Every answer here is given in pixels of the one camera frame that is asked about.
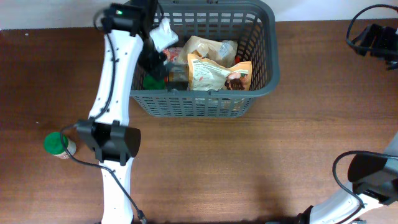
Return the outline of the green lid jar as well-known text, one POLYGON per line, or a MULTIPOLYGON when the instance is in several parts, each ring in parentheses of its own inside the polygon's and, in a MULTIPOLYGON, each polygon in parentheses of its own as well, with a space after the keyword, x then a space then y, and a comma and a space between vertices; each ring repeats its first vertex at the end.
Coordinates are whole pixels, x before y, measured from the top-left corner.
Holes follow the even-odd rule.
MULTIPOLYGON (((71 155, 76 153, 76 144, 68 137, 63 136, 64 146, 67 148, 71 155)), ((44 139, 44 149, 51 155, 60 159, 68 159, 69 155, 63 147, 60 133, 52 132, 48 134, 44 139)))
POLYGON ((145 90, 164 90, 166 84, 164 80, 156 80, 150 75, 147 75, 143 80, 143 89, 145 90))

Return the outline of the blue biscuit box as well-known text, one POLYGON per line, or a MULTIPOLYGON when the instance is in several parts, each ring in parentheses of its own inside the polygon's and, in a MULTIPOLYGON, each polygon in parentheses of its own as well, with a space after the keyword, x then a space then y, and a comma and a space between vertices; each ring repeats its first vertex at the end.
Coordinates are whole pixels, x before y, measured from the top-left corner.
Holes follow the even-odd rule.
POLYGON ((170 47, 167 49, 163 49, 163 53, 167 56, 168 62, 184 64, 184 59, 180 58, 180 53, 182 50, 182 47, 170 47))

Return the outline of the orange cracker packet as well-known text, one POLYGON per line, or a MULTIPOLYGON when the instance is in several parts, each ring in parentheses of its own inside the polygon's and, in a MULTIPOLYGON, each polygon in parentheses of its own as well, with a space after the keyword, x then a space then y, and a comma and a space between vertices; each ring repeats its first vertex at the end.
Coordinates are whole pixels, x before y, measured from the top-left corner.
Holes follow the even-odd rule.
POLYGON ((208 91, 220 90, 228 79, 240 78, 247 70, 225 68, 208 58, 188 55, 187 64, 173 63, 169 75, 170 82, 187 82, 183 90, 208 91))

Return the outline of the tan snack bag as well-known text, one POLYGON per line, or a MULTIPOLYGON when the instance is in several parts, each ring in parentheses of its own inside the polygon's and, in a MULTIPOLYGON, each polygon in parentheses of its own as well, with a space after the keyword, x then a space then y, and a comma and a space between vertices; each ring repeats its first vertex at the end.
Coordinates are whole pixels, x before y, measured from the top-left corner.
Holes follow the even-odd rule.
POLYGON ((189 90, 249 90, 252 80, 252 62, 239 62, 226 68, 208 58, 187 55, 189 90))

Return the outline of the beige packet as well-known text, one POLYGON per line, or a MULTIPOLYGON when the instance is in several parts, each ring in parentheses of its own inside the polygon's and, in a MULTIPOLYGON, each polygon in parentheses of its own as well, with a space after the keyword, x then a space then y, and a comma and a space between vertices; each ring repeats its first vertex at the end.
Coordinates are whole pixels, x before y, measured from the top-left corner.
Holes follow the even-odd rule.
POLYGON ((218 42, 193 35, 182 47, 176 62, 187 63, 187 55, 195 54, 215 61, 218 65, 232 67, 235 64, 237 48, 238 44, 232 40, 218 42))

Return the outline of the grey plastic basket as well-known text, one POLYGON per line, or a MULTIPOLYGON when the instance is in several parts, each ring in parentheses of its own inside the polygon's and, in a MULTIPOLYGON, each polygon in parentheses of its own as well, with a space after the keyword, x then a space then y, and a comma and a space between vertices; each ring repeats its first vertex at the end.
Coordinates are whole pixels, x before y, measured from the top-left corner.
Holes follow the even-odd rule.
POLYGON ((275 17, 264 2, 253 1, 161 1, 171 28, 183 46, 193 35, 211 40, 237 42, 237 57, 252 63, 248 91, 242 90, 145 90, 141 68, 136 68, 131 98, 158 117, 242 116, 256 98, 273 91, 280 78, 275 17))

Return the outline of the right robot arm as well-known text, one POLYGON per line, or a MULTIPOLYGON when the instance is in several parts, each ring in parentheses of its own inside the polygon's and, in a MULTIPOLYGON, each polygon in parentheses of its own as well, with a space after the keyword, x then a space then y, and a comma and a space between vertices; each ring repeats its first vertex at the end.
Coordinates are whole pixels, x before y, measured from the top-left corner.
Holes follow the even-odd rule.
MULTIPOLYGON (((351 41, 358 55, 382 58, 389 70, 397 69, 397 29, 371 24, 351 41)), ((362 214, 397 201, 397 139, 385 153, 348 151, 332 165, 339 191, 328 200, 310 206, 291 223, 353 223, 362 214), (336 173, 338 162, 353 155, 348 182, 342 184, 336 173)))

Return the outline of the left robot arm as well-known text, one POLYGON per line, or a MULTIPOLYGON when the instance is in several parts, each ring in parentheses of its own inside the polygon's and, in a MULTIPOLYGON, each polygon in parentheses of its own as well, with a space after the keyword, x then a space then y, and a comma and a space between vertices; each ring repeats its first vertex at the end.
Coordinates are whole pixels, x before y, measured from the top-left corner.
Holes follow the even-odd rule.
POLYGON ((131 169, 140 144, 141 132, 129 127, 129 98, 137 65, 154 68, 160 62, 150 32, 158 1, 112 3, 99 11, 104 34, 104 60, 95 102, 88 119, 80 120, 76 130, 94 152, 103 179, 102 223, 133 223, 142 210, 131 195, 131 169))

